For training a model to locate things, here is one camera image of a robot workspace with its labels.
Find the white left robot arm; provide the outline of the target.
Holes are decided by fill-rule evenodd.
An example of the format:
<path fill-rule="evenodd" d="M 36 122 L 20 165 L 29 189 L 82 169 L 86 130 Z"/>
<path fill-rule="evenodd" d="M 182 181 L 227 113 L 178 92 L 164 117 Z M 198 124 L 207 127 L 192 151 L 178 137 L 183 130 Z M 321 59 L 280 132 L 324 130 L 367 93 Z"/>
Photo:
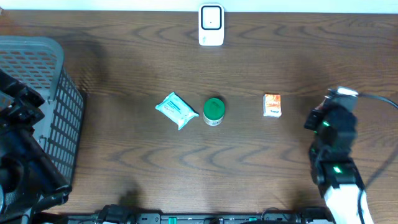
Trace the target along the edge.
<path fill-rule="evenodd" d="M 5 72 L 1 93 L 13 99 L 1 110 L 1 223 L 31 223 L 66 203 L 72 187 L 33 137 L 44 118 L 41 95 Z"/>

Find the green lid jar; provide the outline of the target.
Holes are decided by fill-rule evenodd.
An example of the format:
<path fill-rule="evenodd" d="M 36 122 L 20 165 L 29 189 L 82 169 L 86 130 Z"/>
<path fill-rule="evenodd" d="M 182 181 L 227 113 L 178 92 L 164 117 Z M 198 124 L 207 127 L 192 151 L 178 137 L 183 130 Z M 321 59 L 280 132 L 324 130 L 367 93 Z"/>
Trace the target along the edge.
<path fill-rule="evenodd" d="M 224 118 L 226 108 L 219 98 L 208 99 L 203 107 L 203 119 L 209 126 L 219 125 Z"/>

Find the orange snack packet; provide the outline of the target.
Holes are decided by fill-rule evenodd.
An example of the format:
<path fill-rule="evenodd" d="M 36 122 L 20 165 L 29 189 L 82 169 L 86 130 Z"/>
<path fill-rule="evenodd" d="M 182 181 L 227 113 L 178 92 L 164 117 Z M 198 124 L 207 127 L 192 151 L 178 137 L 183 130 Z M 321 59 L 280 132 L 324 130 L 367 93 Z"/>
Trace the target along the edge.
<path fill-rule="evenodd" d="M 263 96 L 263 116 L 279 118 L 281 115 L 281 96 L 265 94 Z"/>

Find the teal wet wipes pack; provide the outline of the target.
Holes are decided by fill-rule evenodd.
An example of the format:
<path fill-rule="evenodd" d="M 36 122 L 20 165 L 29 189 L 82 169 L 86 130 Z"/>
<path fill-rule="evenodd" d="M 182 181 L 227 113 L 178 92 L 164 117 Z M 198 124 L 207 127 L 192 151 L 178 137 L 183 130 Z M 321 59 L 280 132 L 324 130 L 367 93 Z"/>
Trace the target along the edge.
<path fill-rule="evenodd" d="M 191 119 L 199 117 L 199 114 L 191 109 L 175 92 L 166 96 L 163 102 L 155 106 L 155 109 L 176 123 L 178 130 L 181 130 Z"/>

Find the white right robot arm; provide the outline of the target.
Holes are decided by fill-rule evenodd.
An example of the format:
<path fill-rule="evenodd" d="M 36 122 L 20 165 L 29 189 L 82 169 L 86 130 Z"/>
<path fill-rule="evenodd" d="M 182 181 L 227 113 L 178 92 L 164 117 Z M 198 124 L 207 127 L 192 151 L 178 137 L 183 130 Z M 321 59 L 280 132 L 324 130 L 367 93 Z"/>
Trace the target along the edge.
<path fill-rule="evenodd" d="M 311 175 L 335 223 L 372 224 L 365 184 L 350 156 L 356 124 L 355 115 L 341 105 L 323 103 L 311 110 L 304 124 L 314 132 Z"/>

